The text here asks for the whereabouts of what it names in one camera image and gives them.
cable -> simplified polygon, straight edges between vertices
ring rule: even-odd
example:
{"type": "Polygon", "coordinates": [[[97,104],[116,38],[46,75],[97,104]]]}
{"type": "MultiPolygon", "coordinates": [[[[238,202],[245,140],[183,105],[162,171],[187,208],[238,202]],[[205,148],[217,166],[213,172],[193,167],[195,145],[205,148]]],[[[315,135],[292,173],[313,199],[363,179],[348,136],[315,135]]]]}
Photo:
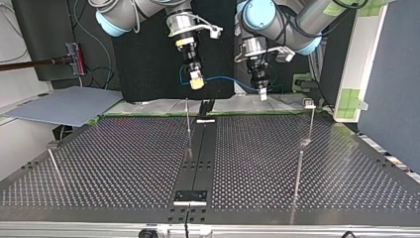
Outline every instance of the cable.
{"type": "Polygon", "coordinates": [[[20,60],[21,58],[23,58],[26,54],[28,53],[28,50],[25,50],[20,56],[12,58],[12,59],[6,59],[6,60],[0,60],[0,63],[4,63],[4,62],[11,62],[14,60],[20,60]]]}
{"type": "Polygon", "coordinates": [[[132,5],[133,5],[134,13],[136,15],[136,26],[137,26],[137,28],[134,27],[133,30],[137,34],[137,33],[140,32],[140,18],[139,18],[139,14],[137,12],[137,5],[136,5],[135,0],[130,0],[130,1],[131,1],[132,5]]]}
{"type": "MultiPolygon", "coordinates": [[[[16,16],[16,13],[15,13],[15,10],[13,10],[13,8],[12,7],[10,7],[10,6],[8,6],[8,5],[6,5],[6,4],[4,4],[4,3],[0,3],[0,7],[4,7],[4,8],[6,8],[7,10],[9,10],[11,13],[13,13],[13,15],[15,15],[16,16]]],[[[3,14],[3,16],[6,18],[6,20],[9,22],[9,24],[10,24],[10,26],[12,26],[12,28],[13,28],[13,30],[16,32],[16,34],[18,34],[22,39],[24,38],[23,36],[22,36],[22,33],[18,30],[18,28],[17,27],[15,27],[15,25],[12,23],[12,21],[7,17],[7,15],[4,13],[4,12],[2,12],[2,11],[0,11],[2,14],[3,14]]]]}
{"type": "Polygon", "coordinates": [[[169,6],[169,7],[174,7],[174,6],[178,6],[188,0],[180,0],[179,2],[171,2],[171,1],[167,1],[167,2],[163,2],[161,0],[150,0],[153,3],[162,5],[162,6],[169,6]]]}
{"type": "Polygon", "coordinates": [[[365,2],[362,3],[362,4],[356,4],[356,3],[354,3],[352,5],[346,4],[346,3],[344,3],[344,2],[342,2],[340,0],[333,0],[333,2],[335,4],[337,4],[337,5],[339,5],[340,7],[343,7],[343,8],[346,8],[346,9],[358,10],[358,9],[364,8],[364,6],[368,3],[368,0],[365,0],[365,2]]]}
{"type": "Polygon", "coordinates": [[[61,126],[61,130],[59,132],[59,139],[62,140],[62,138],[64,137],[64,130],[65,130],[65,126],[62,125],[61,126]]]}
{"type": "Polygon", "coordinates": [[[114,78],[114,75],[115,75],[114,71],[112,71],[112,70],[111,70],[110,68],[108,68],[108,67],[102,67],[102,66],[99,66],[99,67],[95,67],[95,68],[93,68],[93,69],[90,69],[90,67],[89,67],[88,65],[85,65],[85,67],[86,67],[86,69],[87,69],[87,72],[91,75],[91,77],[90,77],[90,83],[89,83],[88,87],[91,87],[91,86],[92,86],[92,84],[93,84],[93,82],[96,82],[96,84],[98,84],[98,86],[99,86],[100,88],[105,88],[106,84],[107,84],[107,83],[109,83],[109,81],[110,81],[112,78],[114,78]],[[99,70],[99,69],[105,69],[105,70],[111,71],[111,73],[112,73],[110,80],[106,81],[104,85],[101,85],[101,83],[99,83],[99,82],[95,79],[95,76],[93,75],[93,73],[94,73],[96,70],[99,70]]]}
{"type": "Polygon", "coordinates": [[[325,33],[322,34],[318,34],[318,35],[313,35],[313,34],[309,34],[307,32],[305,32],[302,27],[300,27],[299,23],[297,22],[297,18],[294,18],[294,24],[290,23],[290,26],[296,30],[299,34],[301,34],[304,37],[307,38],[319,38],[319,37],[327,37],[328,35],[330,35],[332,32],[334,32],[337,27],[344,21],[345,17],[347,16],[347,14],[350,12],[350,9],[346,9],[344,11],[344,13],[342,15],[340,15],[340,17],[338,18],[337,23],[333,26],[330,27],[330,30],[328,30],[325,33]]]}
{"type": "Polygon", "coordinates": [[[189,230],[188,230],[188,216],[189,216],[189,208],[190,208],[190,206],[188,205],[188,211],[186,212],[185,223],[184,223],[184,228],[185,228],[185,238],[189,238],[189,230]]]}
{"type": "MultiPolygon", "coordinates": [[[[84,10],[86,10],[86,6],[87,6],[87,0],[84,1],[83,7],[81,8],[80,14],[78,16],[78,20],[80,21],[80,19],[82,18],[83,14],[84,14],[84,10]]],[[[74,30],[77,27],[77,23],[72,25],[72,29],[74,30]]]]}
{"type": "MultiPolygon", "coordinates": [[[[183,81],[183,78],[182,78],[182,71],[183,71],[183,66],[182,66],[182,67],[181,67],[181,69],[179,70],[179,82],[181,83],[181,85],[182,85],[182,86],[189,85],[189,82],[184,82],[184,81],[183,81]]],[[[244,88],[246,88],[246,89],[248,89],[248,90],[251,90],[251,91],[258,91],[257,89],[254,89],[254,88],[251,88],[251,87],[249,87],[249,86],[246,86],[245,84],[243,84],[243,83],[242,83],[242,82],[240,82],[239,80],[237,80],[237,79],[235,79],[235,78],[233,78],[233,77],[230,77],[230,76],[222,76],[222,75],[220,75],[220,76],[213,76],[213,77],[209,77],[209,78],[207,78],[207,79],[206,79],[206,81],[211,81],[211,80],[215,80],[215,79],[226,79],[226,80],[231,80],[231,81],[234,81],[234,82],[236,82],[236,83],[240,84],[242,87],[244,87],[244,88]]]]}
{"type": "MultiPolygon", "coordinates": [[[[2,2],[0,2],[0,7],[4,7],[4,8],[6,8],[7,10],[9,10],[11,13],[13,13],[14,15],[16,15],[16,13],[15,13],[15,10],[13,10],[13,8],[12,7],[10,7],[9,5],[6,5],[6,4],[4,4],[4,3],[2,3],[2,2]]],[[[23,38],[23,36],[22,36],[22,34],[19,32],[19,30],[15,27],[15,25],[12,23],[12,21],[6,16],[6,14],[4,13],[4,12],[2,12],[2,11],[0,11],[0,13],[2,13],[3,14],[3,16],[6,18],[6,21],[10,24],[10,26],[12,26],[12,28],[13,28],[13,30],[16,32],[16,34],[19,36],[19,37],[21,37],[22,39],[24,39],[23,38]]],[[[28,53],[28,49],[25,49],[25,51],[23,52],[23,53],[21,53],[18,57],[15,57],[15,58],[12,58],[12,59],[5,59],[5,60],[0,60],[0,63],[5,63],[5,62],[11,62],[11,61],[14,61],[14,60],[19,60],[19,59],[21,59],[21,58],[24,58],[26,55],[27,55],[27,53],[28,53]]]]}
{"type": "Polygon", "coordinates": [[[93,40],[95,40],[102,48],[103,48],[103,50],[104,50],[104,52],[105,52],[105,54],[106,54],[106,56],[107,56],[107,58],[108,58],[108,65],[109,65],[109,67],[108,68],[110,68],[110,71],[108,72],[108,78],[107,78],[107,84],[105,84],[105,88],[104,89],[108,89],[108,83],[109,83],[109,81],[111,80],[111,72],[112,72],[112,62],[111,62],[111,57],[110,57],[110,55],[109,55],[109,53],[108,53],[108,50],[106,50],[106,48],[105,48],[105,46],[104,46],[104,44],[99,40],[99,39],[97,39],[95,36],[93,36],[89,31],[87,31],[84,27],[83,27],[83,25],[81,25],[80,24],[80,22],[79,22],[79,20],[77,19],[77,16],[76,16],[76,8],[77,8],[77,3],[79,2],[79,0],[76,0],[75,2],[74,2],[74,6],[73,6],[73,16],[74,16],[74,20],[76,21],[76,23],[77,23],[77,25],[88,35],[88,36],[90,36],[93,40]]]}
{"type": "Polygon", "coordinates": [[[327,102],[328,106],[330,107],[331,111],[332,111],[333,113],[335,113],[334,106],[333,106],[333,105],[331,105],[331,103],[328,101],[327,97],[325,96],[324,92],[322,91],[321,84],[319,83],[318,79],[316,78],[316,74],[315,74],[315,67],[314,67],[314,64],[313,64],[312,59],[311,59],[311,57],[310,57],[310,56],[308,56],[308,60],[309,60],[309,64],[310,64],[310,66],[311,66],[311,68],[312,68],[312,71],[314,72],[314,77],[315,77],[315,79],[313,79],[313,81],[315,81],[315,82],[316,82],[316,84],[318,85],[318,89],[319,89],[319,91],[321,92],[321,95],[322,95],[322,97],[324,98],[325,102],[327,102]]]}

metal frame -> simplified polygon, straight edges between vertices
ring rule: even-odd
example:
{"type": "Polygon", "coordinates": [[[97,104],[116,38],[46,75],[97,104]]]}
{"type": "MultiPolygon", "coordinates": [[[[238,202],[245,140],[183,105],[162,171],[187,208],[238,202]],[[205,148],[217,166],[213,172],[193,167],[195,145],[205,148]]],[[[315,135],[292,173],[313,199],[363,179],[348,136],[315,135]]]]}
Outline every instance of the metal frame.
{"type": "MultiPolygon", "coordinates": [[[[0,222],[0,237],[138,237],[143,229],[167,237],[185,237],[183,225],[109,224],[56,222],[0,222]]],[[[198,237],[342,237],[352,231],[358,237],[419,237],[420,228],[374,226],[211,226],[189,225],[198,237]]]]}

white wall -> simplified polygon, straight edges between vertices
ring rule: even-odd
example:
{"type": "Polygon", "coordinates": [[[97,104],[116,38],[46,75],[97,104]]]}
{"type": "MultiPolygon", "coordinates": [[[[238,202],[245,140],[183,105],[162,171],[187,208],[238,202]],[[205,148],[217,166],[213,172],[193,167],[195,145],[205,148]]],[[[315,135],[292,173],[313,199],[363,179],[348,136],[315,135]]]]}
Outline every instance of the white wall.
{"type": "MultiPolygon", "coordinates": [[[[10,0],[0,0],[12,6],[10,0]]],[[[4,7],[0,11],[5,13],[19,29],[16,18],[4,7]]],[[[24,40],[16,34],[9,22],[0,13],[0,61],[20,56],[26,49],[24,40]]],[[[13,62],[31,60],[29,56],[13,62]]],[[[0,107],[20,101],[22,99],[49,91],[49,82],[38,81],[33,68],[0,72],[0,107]]]]}
{"type": "MultiPolygon", "coordinates": [[[[11,5],[10,0],[0,2],[11,5]]],[[[16,18],[4,7],[16,27],[16,18]]],[[[26,49],[25,42],[16,34],[9,22],[0,13],[0,61],[15,58],[26,49]]],[[[12,62],[31,60],[26,56],[12,62]]],[[[40,93],[51,90],[51,85],[38,81],[32,68],[0,72],[0,116],[5,108],[13,108],[17,102],[24,102],[40,93]]],[[[0,180],[17,170],[21,165],[37,157],[53,140],[52,128],[48,123],[30,122],[0,117],[0,180]]]]}
{"type": "Polygon", "coordinates": [[[46,150],[53,124],[11,120],[0,126],[0,180],[46,150]]]}

yellow part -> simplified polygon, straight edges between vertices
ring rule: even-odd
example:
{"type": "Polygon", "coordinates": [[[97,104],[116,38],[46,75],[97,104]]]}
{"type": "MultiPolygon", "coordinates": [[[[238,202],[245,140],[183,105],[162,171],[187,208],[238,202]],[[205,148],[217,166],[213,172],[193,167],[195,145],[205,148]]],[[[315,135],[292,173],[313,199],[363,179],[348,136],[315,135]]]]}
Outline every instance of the yellow part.
{"type": "Polygon", "coordinates": [[[184,39],[179,40],[179,41],[176,41],[176,43],[175,43],[175,44],[176,44],[176,46],[177,46],[177,47],[182,47],[182,46],[184,45],[184,43],[183,43],[183,42],[184,42],[184,39]]]}
{"type": "Polygon", "coordinates": [[[190,84],[193,90],[198,90],[198,89],[203,88],[204,80],[202,77],[194,78],[194,79],[191,79],[190,84]]]}

green tape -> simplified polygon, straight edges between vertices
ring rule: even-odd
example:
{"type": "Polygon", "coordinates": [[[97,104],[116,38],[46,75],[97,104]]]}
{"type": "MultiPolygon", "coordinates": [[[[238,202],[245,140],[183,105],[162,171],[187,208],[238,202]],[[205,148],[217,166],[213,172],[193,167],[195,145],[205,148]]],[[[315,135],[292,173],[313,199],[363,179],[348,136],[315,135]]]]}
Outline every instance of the green tape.
{"type": "Polygon", "coordinates": [[[308,113],[308,110],[284,110],[284,111],[213,111],[209,116],[235,116],[235,115],[299,115],[308,113]]]}
{"type": "MultiPolygon", "coordinates": [[[[354,3],[360,3],[360,0],[341,0],[344,4],[348,4],[348,5],[352,5],[354,3]]],[[[324,10],[324,14],[325,15],[329,15],[329,16],[333,16],[333,17],[338,17],[340,16],[344,11],[346,10],[346,8],[344,7],[340,7],[339,5],[337,5],[337,3],[330,3],[330,5],[328,5],[328,7],[324,10]]]]}
{"type": "Polygon", "coordinates": [[[92,119],[88,120],[88,121],[86,122],[86,124],[87,124],[87,125],[89,125],[89,126],[93,126],[93,125],[95,125],[96,123],[98,123],[100,120],[101,120],[101,116],[97,116],[97,117],[95,117],[95,118],[92,118],[92,119]]]}
{"type": "Polygon", "coordinates": [[[359,110],[359,89],[344,88],[342,89],[339,108],[336,118],[338,119],[355,119],[359,110]]]}
{"type": "Polygon", "coordinates": [[[308,73],[301,73],[301,74],[294,74],[293,75],[293,84],[291,86],[291,90],[294,92],[310,92],[311,89],[305,88],[302,89],[300,86],[296,85],[296,80],[302,80],[302,81],[312,81],[312,75],[310,72],[308,73]]]}
{"type": "MultiPolygon", "coordinates": [[[[189,116],[196,116],[197,113],[190,113],[189,116]]],[[[185,112],[176,113],[108,113],[105,117],[186,117],[185,112]]]]}
{"type": "Polygon", "coordinates": [[[380,10],[382,9],[382,7],[391,1],[390,0],[369,0],[367,2],[367,5],[363,9],[360,10],[359,16],[360,17],[379,16],[380,10]]]}

